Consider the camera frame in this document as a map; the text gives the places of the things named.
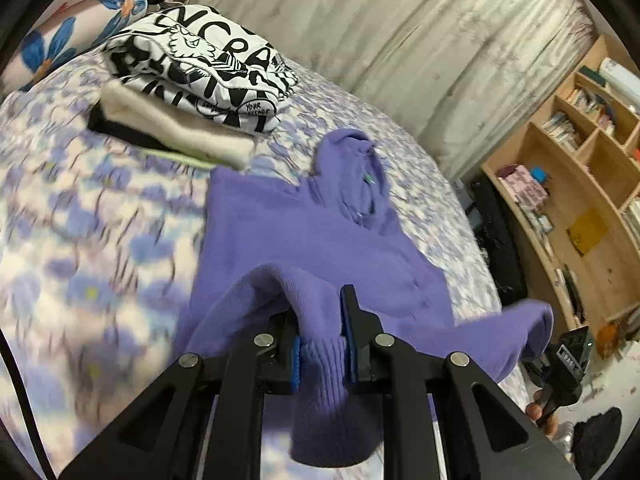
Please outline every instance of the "green fabric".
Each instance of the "green fabric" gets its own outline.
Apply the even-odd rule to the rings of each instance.
[[[182,153],[175,152],[162,152],[161,150],[151,150],[149,148],[139,148],[139,150],[147,155],[155,155],[162,158],[167,158],[168,160],[172,160],[174,162],[179,162],[180,164],[186,164],[187,166],[193,166],[194,168],[198,168],[199,170],[212,170],[218,164],[213,162],[207,162],[206,160],[200,160],[199,158],[194,158],[189,155],[183,155]]]

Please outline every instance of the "wooden bookshelf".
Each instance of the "wooden bookshelf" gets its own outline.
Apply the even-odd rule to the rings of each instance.
[[[640,146],[640,120],[611,92],[578,73],[583,65],[597,72],[605,57],[640,76],[622,45],[610,36],[601,36],[554,94],[482,165],[482,171],[513,214],[529,295],[548,301],[554,308],[555,335],[580,327],[556,274],[556,269],[564,264],[576,274],[587,324],[594,335],[640,302],[640,251],[622,218],[631,201],[640,196],[640,168],[630,158]],[[607,101],[616,121],[612,136],[568,102],[576,87],[596,92]],[[560,146],[543,130],[543,125],[558,110],[567,114],[580,137],[575,153]],[[495,176],[500,168],[514,163],[529,170],[537,166],[548,175],[545,214],[554,226],[547,235],[552,254]],[[606,227],[606,234],[586,254],[580,254],[567,229],[585,214],[597,216]]]

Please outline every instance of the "floral bedsheet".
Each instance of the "floral bedsheet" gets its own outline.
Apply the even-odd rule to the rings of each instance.
[[[445,271],[456,318],[499,310],[434,161],[386,115],[291,65],[297,93],[245,171],[296,183],[325,133],[363,130],[377,143],[405,232]],[[109,77],[88,53],[0,108],[0,326],[57,473],[165,367],[204,232],[207,172],[86,129]],[[519,370],[502,386],[525,405]],[[3,365],[0,418],[40,470]],[[263,478],[382,478],[380,452],[351,468],[313,469],[289,459],[288,442],[264,437]]]

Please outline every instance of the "human hand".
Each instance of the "human hand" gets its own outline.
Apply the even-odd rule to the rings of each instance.
[[[538,390],[535,394],[533,394],[533,400],[535,400],[536,402],[532,402],[525,409],[525,413],[533,422],[536,422],[542,416],[542,406],[540,406],[537,402],[538,400],[540,400],[540,397],[542,397],[542,390]],[[546,424],[542,428],[542,431],[549,438],[553,438],[556,435],[556,433],[558,432],[558,417],[555,413],[547,419]]]

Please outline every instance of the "beige curtain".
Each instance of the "beige curtain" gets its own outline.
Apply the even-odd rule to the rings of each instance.
[[[593,43],[581,0],[192,0],[390,115],[447,177],[535,110]]]

